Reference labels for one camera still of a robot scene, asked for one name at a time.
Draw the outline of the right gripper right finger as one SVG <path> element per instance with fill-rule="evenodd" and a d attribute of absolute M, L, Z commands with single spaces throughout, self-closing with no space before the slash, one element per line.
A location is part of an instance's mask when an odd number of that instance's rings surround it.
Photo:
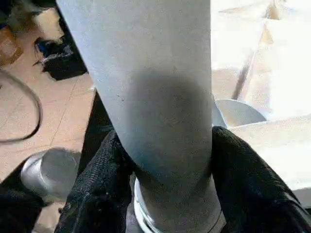
<path fill-rule="evenodd" d="M 211 170 L 230 233 L 309 233 L 311 216 L 244 140 L 212 128 Z"/>

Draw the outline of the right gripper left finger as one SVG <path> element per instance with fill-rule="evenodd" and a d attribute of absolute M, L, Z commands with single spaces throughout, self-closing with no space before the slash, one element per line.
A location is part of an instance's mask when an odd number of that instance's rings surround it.
<path fill-rule="evenodd" d="M 77 177 L 54 231 L 124 233 L 132 173 L 133 164 L 112 130 Z"/>

